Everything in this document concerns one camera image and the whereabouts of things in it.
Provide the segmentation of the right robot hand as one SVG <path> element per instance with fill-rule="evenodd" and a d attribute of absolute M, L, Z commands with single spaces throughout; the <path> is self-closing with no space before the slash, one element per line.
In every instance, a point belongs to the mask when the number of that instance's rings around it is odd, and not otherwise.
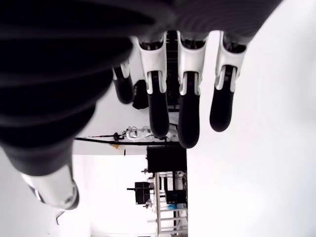
<path fill-rule="evenodd" d="M 129 56 L 137 38 L 150 128 L 169 130 L 166 33 L 178 36 L 179 139 L 199 136 L 200 82 L 208 34 L 220 32 L 210 124 L 231 119 L 248 44 L 278 0 L 3 0 L 0 3 L 0 145 L 39 201 L 75 209 L 75 136 L 114 84 L 133 100 Z"/>

